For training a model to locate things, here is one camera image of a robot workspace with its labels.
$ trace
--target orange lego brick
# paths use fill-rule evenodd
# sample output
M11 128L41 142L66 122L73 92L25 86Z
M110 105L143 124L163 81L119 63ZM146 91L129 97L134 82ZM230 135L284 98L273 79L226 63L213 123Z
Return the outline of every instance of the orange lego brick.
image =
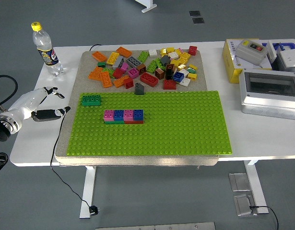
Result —
M103 70L102 67L96 67L90 74L89 79L101 81L100 73Z
M101 72L100 76L101 76L101 82L102 82L104 88L108 88L108 87L112 86L108 71Z
M125 58L129 58L132 55L132 52L130 50L125 49L124 47L118 48L117 52Z
M115 85L116 88L119 88L119 87L124 85L124 80L127 79L127 78L129 78L129 76L125 75L125 76L121 77L120 79L116 79L113 82L113 84Z
M92 57L94 57L97 61L104 62L107 60L106 56L100 53L99 51L96 51L92 54Z

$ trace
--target black cord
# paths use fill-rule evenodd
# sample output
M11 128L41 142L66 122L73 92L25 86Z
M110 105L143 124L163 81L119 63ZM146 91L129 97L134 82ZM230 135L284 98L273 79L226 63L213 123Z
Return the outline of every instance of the black cord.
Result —
M2 105L3 103L7 102L11 97L13 97L16 94L17 89L18 89L18 84L17 84L17 81L9 75L0 75L0 78L9 78L15 83L15 89L14 89L13 93L10 96L8 96L6 99L4 99L2 102L0 102L0 105Z
M275 216L275 218L276 218L277 230L278 230L278 228L279 228L278 219L277 219L277 216L276 216L276 214L275 214L275 212L273 211L272 208L270 208L269 206L250 206L249 208L250 208L250 209L254 209L254 208L259 208L259 207L267 207L267 208L269 208L269 209L273 212L273 214L274 214L274 216Z
M101 46L101 44L96 44L96 45L94 45L94 46ZM92 48L93 48L94 46L92 46L92 47L90 48L90 51L92 50Z
M68 183L66 183L64 180L62 180L62 178L59 176L59 174L58 174L58 173L52 168L52 161L53 161L53 157L54 157L54 154L55 154L55 148L56 148L56 145L57 145L57 143L58 143L58 140L59 140L59 137L60 137L60 134L61 134L61 129L62 129L62 125L63 125L64 118L65 118L65 116L64 116L63 119L62 119L61 126L60 126L60 130L59 130L59 135L58 135L58 138L57 138L57 140L56 140L56 143L55 143L55 145L54 145L54 147L53 147L52 156L51 156L51 160L50 160L50 168L51 168L52 171L53 171L53 172L54 172L54 173L60 178L60 180L61 180L64 184L66 184L66 185L71 189L71 191L72 191L73 193L75 193L75 194L79 197L79 199L81 199L83 202L86 203L86 205L89 207L89 210L90 210L91 215L92 215L92 216L93 216L93 215L97 215L97 214L98 214L98 208L97 208L96 206L89 206L88 202L86 202L85 200L83 200L83 199L79 196L79 194L76 193L76 192L71 188L71 186L70 186Z

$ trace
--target robotic hand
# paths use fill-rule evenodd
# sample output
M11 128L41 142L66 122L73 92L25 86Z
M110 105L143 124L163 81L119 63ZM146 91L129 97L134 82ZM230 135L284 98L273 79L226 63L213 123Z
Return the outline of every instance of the robotic hand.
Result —
M6 141L11 134L14 134L22 127L23 120L30 117L35 121L51 121L63 117L71 108L49 109L35 111L38 106L53 94L63 99L64 96L57 91L56 87L44 87L23 94L8 110L0 114L0 141Z

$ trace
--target table leg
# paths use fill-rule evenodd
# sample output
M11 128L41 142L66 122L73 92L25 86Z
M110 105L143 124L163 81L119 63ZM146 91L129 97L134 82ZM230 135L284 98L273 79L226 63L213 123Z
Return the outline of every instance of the table leg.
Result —
M257 161L244 161L245 169L248 175L249 185L251 187L252 195L256 206L266 206L266 200L262 192L259 177L256 171L255 163ZM260 207L257 208L257 213L269 213L268 208Z
M92 205L93 200L95 176L96 166L86 166L82 199L85 200L90 206ZM89 207L83 201L81 203L80 218L90 218Z

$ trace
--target white table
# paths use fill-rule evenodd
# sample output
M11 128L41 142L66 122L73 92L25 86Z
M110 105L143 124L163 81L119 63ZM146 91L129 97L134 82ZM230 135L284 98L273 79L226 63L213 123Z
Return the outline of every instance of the white table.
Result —
M295 39L285 39L284 41L295 43ZM219 160L244 161L255 204L266 205L254 164L258 160L295 159L295 120L241 112L239 84L230 84L225 71L222 58L224 42L113 45L94 47L93 50L115 51L120 46L129 50L198 47L204 66L207 89L219 92L233 150L232 155L221 155ZM81 55L89 49L90 46L55 48L58 58L65 68L65 73L61 77L52 77L43 66L35 88L58 87L58 91L65 96L65 99L49 96L38 109L63 108L68 105ZM49 166L60 124L61 120L50 121L50 125L49 122L36 123L32 119L24 120L23 127L19 131L11 151L11 162L16 166ZM59 165L59 163L54 161L53 165ZM83 198L87 199L89 203L92 203L95 168L87 167ZM258 209L258 213L267 212L267 208ZM86 205L83 204L81 218L88 217L89 212Z

